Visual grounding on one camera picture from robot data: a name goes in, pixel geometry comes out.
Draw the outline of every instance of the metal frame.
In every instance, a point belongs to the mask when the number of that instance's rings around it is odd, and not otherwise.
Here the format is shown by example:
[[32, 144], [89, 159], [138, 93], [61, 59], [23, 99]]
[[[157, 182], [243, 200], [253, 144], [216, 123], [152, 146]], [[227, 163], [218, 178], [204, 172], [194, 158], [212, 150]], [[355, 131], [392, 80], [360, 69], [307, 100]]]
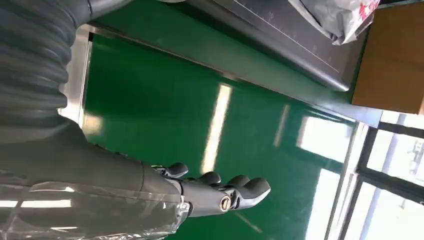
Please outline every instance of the metal frame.
[[92, 53], [91, 34], [91, 26], [87, 24], [77, 29], [75, 42], [71, 48], [72, 59], [66, 66], [69, 74], [68, 82], [59, 87], [67, 97], [67, 106], [59, 109], [58, 113], [76, 122], [80, 128], [84, 121], [84, 105]]
[[371, 219], [369, 218], [369, 215], [370, 215], [370, 211], [371, 212], [373, 211], [373, 206], [372, 206], [373, 200], [378, 198], [378, 195], [380, 194], [381, 190], [389, 191], [395, 195], [414, 201], [418, 204], [424, 205], [424, 187], [423, 186], [420, 186], [410, 181], [400, 179], [398, 177], [390, 176], [384, 173], [385, 172], [384, 168], [390, 165], [393, 154], [391, 154], [390, 152], [387, 153], [386, 160], [383, 164], [383, 171], [376, 171], [367, 167], [367, 164], [370, 160], [370, 155], [376, 140], [376, 136], [379, 130], [424, 139], [423, 129], [407, 127], [402, 125], [403, 122], [405, 121], [405, 116], [406, 116], [405, 114], [401, 114], [396, 124], [380, 122], [380, 124], [378, 125], [378, 128], [370, 127], [368, 129], [366, 137], [365, 137], [364, 146], [362, 148], [359, 161], [357, 163], [356, 171], [355, 171], [357, 174], [357, 181], [353, 189], [353, 194], [350, 199], [349, 207], [346, 212], [340, 234], [338, 235], [337, 239], [343, 240], [346, 237], [346, 233], [349, 228], [349, 223], [351, 221], [353, 212], [355, 210], [355, 205], [357, 203], [357, 199], [358, 199], [363, 183], [367, 183], [376, 187], [376, 192], [374, 193], [373, 199], [371, 200], [371, 206], [370, 206], [370, 209], [368, 210], [368, 214], [367, 214], [367, 218], [365, 219], [364, 226], [366, 226], [367, 219], [368, 220]]

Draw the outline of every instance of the robotic hand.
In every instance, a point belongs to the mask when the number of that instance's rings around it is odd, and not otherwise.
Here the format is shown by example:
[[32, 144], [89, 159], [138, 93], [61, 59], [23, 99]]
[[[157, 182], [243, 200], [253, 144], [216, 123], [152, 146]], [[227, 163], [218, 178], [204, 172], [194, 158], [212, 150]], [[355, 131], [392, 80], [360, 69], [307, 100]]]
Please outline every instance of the robotic hand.
[[263, 178], [250, 180], [245, 175], [238, 175], [227, 184], [221, 184], [221, 177], [210, 171], [199, 178], [180, 179], [189, 172], [187, 166], [175, 163], [165, 168], [153, 166], [168, 181], [175, 184], [189, 202], [189, 217], [218, 215], [229, 210], [247, 209], [262, 201], [271, 188]]
[[243, 175], [182, 179], [185, 165], [109, 152], [58, 115], [76, 29], [130, 1], [0, 1], [0, 239], [162, 239], [186, 217], [250, 208], [270, 192]]

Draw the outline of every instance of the plastic wrap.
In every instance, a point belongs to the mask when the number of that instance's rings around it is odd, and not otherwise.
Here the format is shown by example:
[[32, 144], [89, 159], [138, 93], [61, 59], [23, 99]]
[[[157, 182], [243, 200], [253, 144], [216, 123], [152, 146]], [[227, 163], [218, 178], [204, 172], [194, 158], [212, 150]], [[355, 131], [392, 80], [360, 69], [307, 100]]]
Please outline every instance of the plastic wrap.
[[189, 204], [175, 196], [61, 182], [0, 185], [4, 240], [162, 239], [177, 231]]
[[342, 45], [357, 39], [373, 22], [380, 0], [288, 0], [317, 30]]

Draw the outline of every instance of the transparent plastic sheet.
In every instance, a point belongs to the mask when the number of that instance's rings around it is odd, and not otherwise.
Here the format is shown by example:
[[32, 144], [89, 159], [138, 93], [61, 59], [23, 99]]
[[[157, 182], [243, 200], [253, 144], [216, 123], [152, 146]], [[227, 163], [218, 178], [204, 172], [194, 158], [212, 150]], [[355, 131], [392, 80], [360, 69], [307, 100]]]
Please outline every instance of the transparent plastic sheet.
[[356, 40], [372, 22], [380, 0], [288, 0], [318, 31], [342, 45]]
[[4, 240], [163, 239], [189, 212], [174, 195], [62, 182], [0, 185], [0, 195]]

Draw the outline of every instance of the gray flexible duct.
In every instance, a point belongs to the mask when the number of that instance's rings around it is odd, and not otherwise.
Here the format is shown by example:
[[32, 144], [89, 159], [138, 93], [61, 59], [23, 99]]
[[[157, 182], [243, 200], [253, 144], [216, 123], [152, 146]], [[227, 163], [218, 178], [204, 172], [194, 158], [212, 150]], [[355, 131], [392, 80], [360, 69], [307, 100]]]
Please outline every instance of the gray flexible duct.
[[[28, 186], [54, 180], [141, 190], [142, 163], [89, 144], [75, 122], [57, 113], [67, 105], [59, 85], [68, 81], [66, 65], [77, 28], [129, 2], [0, 1], [2, 173], [24, 176], [21, 184]], [[178, 193], [159, 176], [157, 180]]]

